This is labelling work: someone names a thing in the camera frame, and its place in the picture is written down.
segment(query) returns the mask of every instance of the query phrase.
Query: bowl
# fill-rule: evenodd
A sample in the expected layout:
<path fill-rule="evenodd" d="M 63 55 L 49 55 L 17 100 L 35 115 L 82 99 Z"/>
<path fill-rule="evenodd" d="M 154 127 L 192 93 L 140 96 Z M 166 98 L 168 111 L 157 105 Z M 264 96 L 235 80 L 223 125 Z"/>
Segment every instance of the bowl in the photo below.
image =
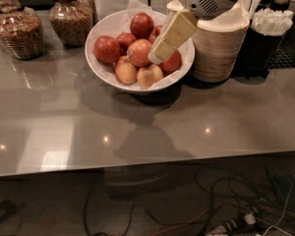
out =
<path fill-rule="evenodd" d="M 121 32 L 130 32 L 130 21 L 133 16 L 139 12 L 145 12 L 150 15 L 154 24 L 162 25 L 165 21 L 166 15 L 155 12 L 153 10 L 143 9 L 130 9 L 119 11 L 114 14 L 107 16 L 106 18 L 99 21 L 89 32 L 85 46 L 85 53 L 88 60 L 88 64 L 93 72 L 104 82 L 109 85 L 133 94 L 145 94 L 155 91 L 160 91 L 170 87 L 182 79 L 190 70 L 194 58 L 195 58 L 195 47 L 192 39 L 188 39 L 178 50 L 182 55 L 182 65 L 176 72 L 164 77 L 161 81 L 155 83 L 150 88 L 142 89 L 138 83 L 133 83 L 129 86 L 121 84 L 115 73 L 113 72 L 113 64 L 104 64 L 99 62 L 92 53 L 93 45 L 96 39 L 101 35 L 110 35 L 116 37 Z"/>

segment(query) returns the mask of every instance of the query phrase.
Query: countertop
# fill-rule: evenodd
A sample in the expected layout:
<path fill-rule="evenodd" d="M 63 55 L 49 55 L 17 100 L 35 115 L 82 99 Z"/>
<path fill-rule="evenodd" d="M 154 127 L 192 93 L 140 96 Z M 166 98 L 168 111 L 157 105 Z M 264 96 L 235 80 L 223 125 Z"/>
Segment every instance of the countertop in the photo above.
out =
<path fill-rule="evenodd" d="M 135 96 L 102 82 L 46 13 L 47 51 L 0 46 L 0 176 L 295 151 L 295 69 Z"/>

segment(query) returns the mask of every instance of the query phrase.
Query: stacked paper bowl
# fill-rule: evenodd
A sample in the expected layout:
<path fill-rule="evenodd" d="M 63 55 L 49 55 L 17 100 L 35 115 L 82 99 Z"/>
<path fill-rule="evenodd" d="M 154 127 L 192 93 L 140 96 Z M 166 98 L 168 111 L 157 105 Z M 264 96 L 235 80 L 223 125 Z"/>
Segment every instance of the stacked paper bowl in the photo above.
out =
<path fill-rule="evenodd" d="M 192 36 L 195 45 L 194 70 L 190 74 L 203 82 L 227 80 L 249 27 L 249 17 L 239 3 L 211 21 L 199 21 Z"/>

